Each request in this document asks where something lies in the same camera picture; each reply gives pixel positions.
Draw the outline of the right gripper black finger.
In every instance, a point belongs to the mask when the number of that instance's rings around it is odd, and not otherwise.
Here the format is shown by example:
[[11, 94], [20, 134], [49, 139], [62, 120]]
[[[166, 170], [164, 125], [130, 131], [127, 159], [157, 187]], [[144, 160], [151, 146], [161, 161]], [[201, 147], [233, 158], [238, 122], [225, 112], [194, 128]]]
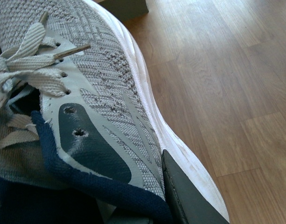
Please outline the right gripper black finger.
[[175, 224], [227, 224], [167, 150], [161, 156], [166, 202]]

